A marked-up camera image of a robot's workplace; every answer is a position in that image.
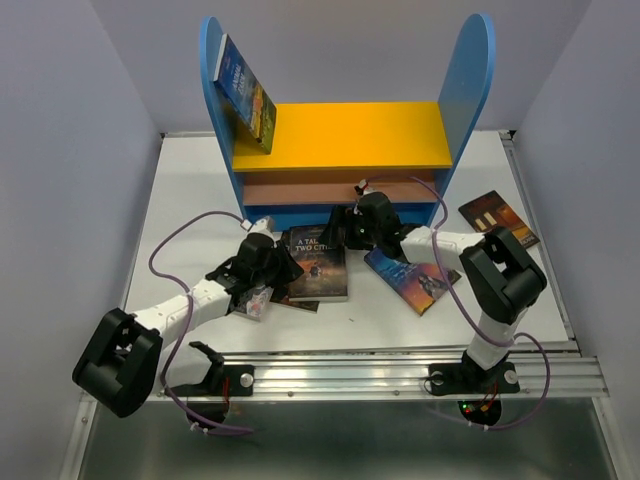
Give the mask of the A Tale of Two Cities book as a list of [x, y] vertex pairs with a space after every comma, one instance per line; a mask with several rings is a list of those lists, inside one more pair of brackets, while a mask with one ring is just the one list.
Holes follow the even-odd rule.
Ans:
[[323, 225], [292, 227], [289, 253], [303, 274], [288, 286], [292, 302], [341, 302], [348, 299], [345, 250], [320, 241]]

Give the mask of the Animal Farm book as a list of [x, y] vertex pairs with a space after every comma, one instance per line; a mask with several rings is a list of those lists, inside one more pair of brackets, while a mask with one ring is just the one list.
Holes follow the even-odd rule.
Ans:
[[227, 33], [221, 37], [213, 83], [252, 142], [262, 153], [270, 154], [277, 107]]

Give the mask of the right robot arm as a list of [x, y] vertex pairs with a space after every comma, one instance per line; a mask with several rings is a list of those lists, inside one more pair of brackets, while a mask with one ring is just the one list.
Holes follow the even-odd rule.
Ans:
[[460, 234], [404, 223], [388, 197], [373, 191], [353, 207], [334, 207], [320, 240], [329, 247], [378, 249], [406, 264], [434, 264], [443, 276], [464, 275], [481, 310], [479, 320], [469, 322], [474, 337], [459, 362], [430, 366], [427, 391], [434, 396], [519, 392], [507, 358], [518, 324], [547, 279], [508, 228]]

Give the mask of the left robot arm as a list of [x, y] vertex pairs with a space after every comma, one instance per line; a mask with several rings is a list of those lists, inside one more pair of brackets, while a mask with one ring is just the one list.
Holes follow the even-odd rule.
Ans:
[[249, 233], [236, 255], [195, 286], [158, 305], [104, 314], [72, 371], [73, 382], [120, 418], [138, 410], [158, 381], [161, 353], [204, 321], [228, 315], [257, 287], [281, 288], [303, 274], [287, 247]]

